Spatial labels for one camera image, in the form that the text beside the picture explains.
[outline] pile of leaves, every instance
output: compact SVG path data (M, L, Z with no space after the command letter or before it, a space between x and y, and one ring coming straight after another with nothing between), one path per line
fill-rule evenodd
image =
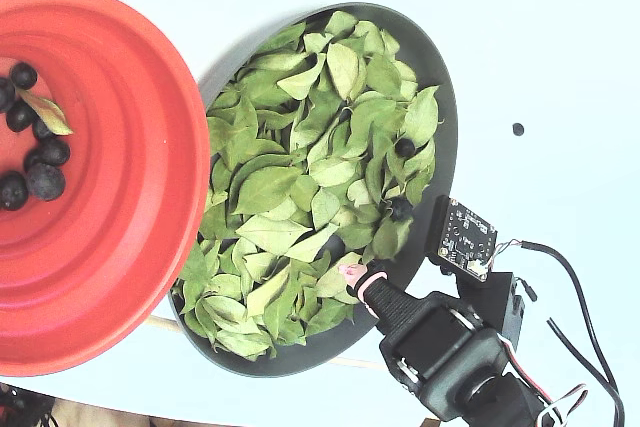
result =
M200 242L173 288L186 325L249 360L352 319L341 264L402 248L435 169L437 87L336 11L285 28L209 106ZM346 254L323 249L338 236Z

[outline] dried leaf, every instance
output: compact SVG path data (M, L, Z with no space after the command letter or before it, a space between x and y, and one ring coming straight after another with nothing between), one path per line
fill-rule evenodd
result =
M261 215L271 220L287 220L291 218L297 209L296 203L291 200L291 197L287 197L280 205Z
M202 325L200 325L200 322L198 322L198 319L196 318L196 315L194 312L187 312L185 314L184 323L196 335L199 335L200 337L204 337L205 339L207 338L207 332L204 330Z
M352 208L352 210L361 224L371 224L380 220L378 204L361 205L358 208Z
M254 282L261 284L275 265L276 256L269 252L259 252L257 254L245 255L244 262Z
M233 121L233 135L220 150L220 156L227 168L233 171L239 163L249 160L247 145L253 143L258 135L256 109L244 97L240 99Z
M408 178L416 172L426 169L436 155L436 143L431 139L424 148L404 162L404 175Z
M280 297L265 308L264 323L272 338L277 339L279 337L280 326L291 314L293 304L298 296L298 290L298 281L293 276L289 276L289 282Z
M365 89L367 84L367 63L362 57L358 59L358 77L353 84L351 92L349 92L349 99L356 99Z
M405 160L400 157L395 149L389 149L386 155L387 166L400 185L404 185L406 177L404 175Z
M246 96L255 106L274 108L291 100L291 96L278 87L276 82L295 73L297 73L297 69L291 71L253 70L242 79L239 87L242 95Z
M260 70L286 71L296 68L307 58L306 52L282 51L256 57L249 63L249 67Z
M305 212L302 209L297 209L289 219L293 222L297 222L300 225L309 227L310 229L313 228L313 219L311 217L311 213Z
M369 145L371 125L378 118L384 118L396 108L396 102L389 99L371 99L359 103L351 115L351 136L343 157L362 155Z
M326 132L327 126L342 102L335 92L322 92L318 89L311 89L309 100L312 103L309 113L294 126L291 133L291 148L293 150L306 147L318 140Z
M258 252L256 246L245 238L239 238L233 246L233 251L231 252L231 260L233 261L233 265L236 266L236 269L238 269L238 272L240 273L240 290L242 291L243 298L247 297L253 287L253 278L247 270L244 256L247 254L255 254L256 252Z
M358 54L358 57L362 57L364 56L364 41L366 37L366 35L363 35L362 37L356 37L354 34L351 34L346 39L341 39L336 43L344 45L345 47L349 47L356 54Z
M287 125L293 122L296 116L296 112L287 112L286 114L280 114L273 110L262 109L256 111L258 115L258 123L264 125L270 130L284 129Z
M338 227L346 227L347 225L351 225L357 221L358 219L356 214L345 206L340 207L336 215L331 219L331 222L336 224Z
M411 205L416 206L422 200L422 192L431 182L435 167L436 159L434 158L426 169L418 172L414 178L407 182L406 196Z
M237 237L232 228L227 227L225 204L218 204L207 210L202 216L199 227L205 239L231 239Z
M311 267L313 267L313 270L315 271L315 276L316 277L321 277L323 276L327 270L329 270L329 265L331 264L331 252L329 252L329 250L325 250L322 253L322 257L320 257L318 260L314 260L313 262L311 262Z
M275 221L254 215L237 229L237 233L267 252L284 255L309 230L291 220Z
M237 300L223 297L221 295L211 295L204 298L207 311L215 311L220 317L231 322L242 322L247 318L247 309Z
M309 175L320 187L342 184L355 173L355 163L334 157L319 160L309 167Z
M384 42L385 55L393 58L400 50L400 44L388 31L382 29L380 34L382 36L382 41Z
M360 300L357 297L352 296L346 290L338 292L333 298L339 300L343 304L356 305L360 303Z
M299 209L311 212L311 201L318 192L318 184L309 175L300 175L291 188L291 199Z
M279 80L277 83L278 87L294 99L304 99L309 95L311 86L318 79L326 58L327 56L325 54L317 54L318 60L316 61L316 65L305 72Z
M341 227L336 234L342 239L347 249L357 250L366 247L373 240L375 226L373 224L353 223Z
M189 257L180 271L179 278L185 281L206 282L210 277L211 274L207 270L202 249L200 249L198 242L194 242Z
M387 97L400 95L400 72L387 57L373 54L367 64L367 85Z
M209 127L209 147L211 155L220 152L237 130L229 123L217 117L207 117Z
M349 136L349 121L341 122L334 129L331 135L331 154L336 155L345 150L347 146L347 138Z
M347 281L344 275L340 273L338 267L340 265L357 264L360 261L360 254L349 252L338 259L327 272L318 279L316 284L316 293L318 297L333 297L338 292L342 292L347 288Z
M334 119L331 121L329 127L322 137L318 139L318 141L311 147L309 150L309 154L307 155L307 163L309 165L317 162L320 159L324 159L329 153L329 139L331 138L331 134L333 134L333 130L336 128L338 123L340 122L340 116L336 115Z
M259 214L276 208L299 175L297 167L264 167L249 174L240 187L234 214Z
M268 335L262 332L257 334L237 334L221 330L216 340L224 345L230 352L250 359L255 354L263 354L271 347Z
M347 190L347 199L353 202L355 207L360 207L361 205L373 202L364 179L356 180L349 186L349 189Z
M280 326L277 342L280 345L306 345L302 324L291 319L284 319Z
M404 190L402 189L402 187L400 187L399 185L396 185L394 187L391 187L389 190L385 192L384 199L385 200L393 199L394 197L398 197L402 195L403 192Z
M285 27L273 37L269 38L260 48L256 51L256 54L263 54L272 50L285 47L287 44L296 42L302 33L304 32L306 22L299 22L289 27Z
M240 167L238 172L233 176L231 187L229 187L229 210L233 211L237 207L240 188L249 175L265 167L288 167L291 165L291 161L292 159L289 155L264 154L251 159Z
M314 54L318 54L324 50L329 41L333 39L333 34L319 34L316 32L305 34L303 37L304 40L304 50L307 52L313 52Z
M227 250L220 254L220 270L225 274L237 275L239 277L240 271L234 265L233 260L231 259L234 246L235 243L232 246L227 247Z
M213 292L217 295L229 297L233 300L242 299L239 275L218 274L209 281L209 283L205 287L205 290L207 292Z
M387 151L393 145L391 138L376 129L372 132L373 156L365 170L367 190L374 203L379 204L382 199L383 162Z
M411 101L415 98L418 91L418 83L410 80L403 80L400 82L400 97L406 101Z
M349 47L330 44L327 65L338 95L346 100L358 78L358 55Z
M394 60L393 65L395 65L396 69L398 69L398 72L400 73L400 78L402 80L417 82L416 73L407 64L405 64L404 62L401 62L400 60Z
M363 102L366 102L367 100L373 100L373 99L386 99L386 97L384 96L384 94L381 94L380 92L376 92L375 90L367 90L366 92L363 92L362 94L360 94L354 101L352 104L352 108L355 109L356 106L360 105Z
M313 262L318 251L327 243L329 237L338 229L337 225L329 224L318 233L298 242L284 254L291 259L302 262Z
M207 199L204 203L204 211L206 212L211 207L215 207L218 204L222 204L227 198L229 194L225 191L222 192L214 192L213 189L209 189L207 192Z
M320 310L316 289L313 287L304 287L303 300L302 308L300 309L298 316L308 323Z
M356 37L362 37L366 35L364 39L364 53L371 54L384 54L384 41L378 27L368 20L361 20L356 24L353 31L353 35Z
M190 310L195 309L196 303L202 292L204 291L204 284L199 281L185 280L182 284L182 297L184 298L184 307L180 311L181 314L186 314Z
M416 148L426 144L438 127L438 103L434 97L437 90L437 86L421 90L407 107L402 132Z
M340 209L338 198L326 189L320 189L311 201L313 225L316 230L329 223Z
M16 89L16 92L38 114L51 132L56 135L73 134L64 112L54 101L38 97L27 90Z
M334 36L338 36L353 30L357 23L358 19L353 15L341 10L336 10L331 14L331 18L329 19L327 26L324 28L324 31L333 34Z
M218 330L220 329L218 329L218 326L209 315L209 312L204 308L203 302L203 299L198 301L196 308L194 309L194 313L196 314L196 319L204 329L209 342L214 342L218 334Z
M323 299L322 307L307 324L305 334L310 336L334 328L345 319L348 308L335 299Z
M280 295L288 279L289 266L251 292L247 296L247 316L262 315L265 307Z

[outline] small black dot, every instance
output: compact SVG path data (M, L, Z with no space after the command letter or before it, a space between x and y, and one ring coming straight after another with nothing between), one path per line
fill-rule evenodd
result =
M519 122L513 124L513 135L520 137L522 134L524 134L524 125Z

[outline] black cable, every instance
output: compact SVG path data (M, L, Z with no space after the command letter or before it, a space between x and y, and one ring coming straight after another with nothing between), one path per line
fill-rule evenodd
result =
M607 359L605 359L604 354L602 353L602 349L600 348L600 344L598 343L598 339L596 337L595 330L593 328L593 323L591 322L591 316L589 315L589 309L587 308L587 300L584 297L584 292L582 291L582 286L580 285L580 281L578 280L578 276L576 272L571 267L571 264L567 259L565 259L560 252L551 247L542 244L536 244L534 242L522 241L520 246L523 249L527 250L535 250L538 252L543 252L547 255L550 255L554 259L556 259L571 277L571 282L573 282L573 287L576 290L576 294L578 294L578 301L580 302L580 309L582 310L582 317L584 318L585 325L587 326L587 332L589 333L589 339L591 339L591 345L593 345L593 350L596 352L596 356L600 361L600 365L604 369L605 376L608 382L611 384L611 387L614 390L618 391L618 384L616 383L616 379L613 377L613 372L611 372L611 368L607 363Z
M585 357L575 348L575 346L571 343L569 339L564 335L560 327L553 321L553 319L547 320L547 324L553 330L553 333L556 334L560 342L564 344L564 346L573 354L573 356L582 364L582 366L589 371L591 375L595 377L595 379L602 385L604 390L607 391L607 394L611 396L613 402L616 406L616 419L614 420L614 427L624 427L624 404L622 403L622 399L618 395L618 392L614 389L614 387L604 378L604 376L596 369L591 362L589 362Z

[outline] circuit board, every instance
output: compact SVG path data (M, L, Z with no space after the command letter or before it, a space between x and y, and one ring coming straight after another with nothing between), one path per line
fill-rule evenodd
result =
M484 282L489 274L488 261L493 255L498 231L482 217L455 199L442 200L437 243L432 244L430 258L445 270L461 270Z

